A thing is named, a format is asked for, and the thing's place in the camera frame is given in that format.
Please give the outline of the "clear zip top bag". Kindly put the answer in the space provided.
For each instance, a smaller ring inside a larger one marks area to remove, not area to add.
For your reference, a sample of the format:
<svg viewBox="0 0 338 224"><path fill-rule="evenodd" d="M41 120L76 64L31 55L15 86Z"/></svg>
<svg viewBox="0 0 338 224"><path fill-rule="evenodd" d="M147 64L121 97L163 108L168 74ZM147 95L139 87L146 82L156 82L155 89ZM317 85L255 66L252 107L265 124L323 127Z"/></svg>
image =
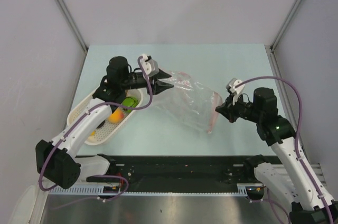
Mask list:
<svg viewBox="0 0 338 224"><path fill-rule="evenodd" d="M190 128L212 133L222 104L221 96L208 86L182 71L168 71L171 75L163 82L174 87L153 97L152 106Z"/></svg>

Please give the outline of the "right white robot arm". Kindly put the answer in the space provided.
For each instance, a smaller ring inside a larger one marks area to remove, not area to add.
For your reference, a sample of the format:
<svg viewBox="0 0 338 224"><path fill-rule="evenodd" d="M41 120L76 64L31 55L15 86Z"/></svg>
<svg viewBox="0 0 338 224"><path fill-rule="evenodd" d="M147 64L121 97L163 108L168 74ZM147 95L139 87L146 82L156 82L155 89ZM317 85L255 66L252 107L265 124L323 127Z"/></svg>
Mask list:
<svg viewBox="0 0 338 224"><path fill-rule="evenodd" d="M245 161L243 175L261 182L288 208L291 223L337 223L337 201L316 176L290 122L279 115L277 97L269 88L257 88L253 101L244 101L241 90L227 89L229 97L216 112L234 123L238 118L256 124L259 137L281 161L289 178L280 175L262 155Z"/></svg>

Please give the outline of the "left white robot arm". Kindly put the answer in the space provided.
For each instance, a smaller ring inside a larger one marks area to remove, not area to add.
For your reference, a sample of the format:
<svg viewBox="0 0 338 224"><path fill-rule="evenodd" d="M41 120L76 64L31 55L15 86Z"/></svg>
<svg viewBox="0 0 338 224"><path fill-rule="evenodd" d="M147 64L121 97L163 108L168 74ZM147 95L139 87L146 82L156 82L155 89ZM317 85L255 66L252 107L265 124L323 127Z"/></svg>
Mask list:
<svg viewBox="0 0 338 224"><path fill-rule="evenodd" d="M78 180L100 177L112 181L117 169L104 155L78 158L81 146L104 121L118 108L126 108L123 101L126 92L145 88L150 97L174 86L163 82L171 77L158 67L150 56L142 54L137 59L138 68L132 70L125 57L110 59L106 75L92 95L81 115L50 141L40 140L35 147L38 183L42 191L50 191L56 186L63 189L72 187Z"/></svg>

